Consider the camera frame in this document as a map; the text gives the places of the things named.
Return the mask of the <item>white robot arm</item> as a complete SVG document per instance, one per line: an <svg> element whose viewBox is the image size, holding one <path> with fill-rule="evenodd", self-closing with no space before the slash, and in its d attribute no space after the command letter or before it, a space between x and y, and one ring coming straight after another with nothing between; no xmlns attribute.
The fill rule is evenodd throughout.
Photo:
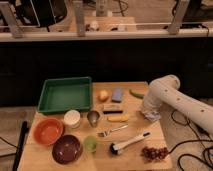
<svg viewBox="0 0 213 171"><path fill-rule="evenodd" d="M166 103L213 134L213 107L181 93L179 88L180 80L175 75L151 81L148 92L143 97L142 111L144 113L156 111L162 103Z"/></svg>

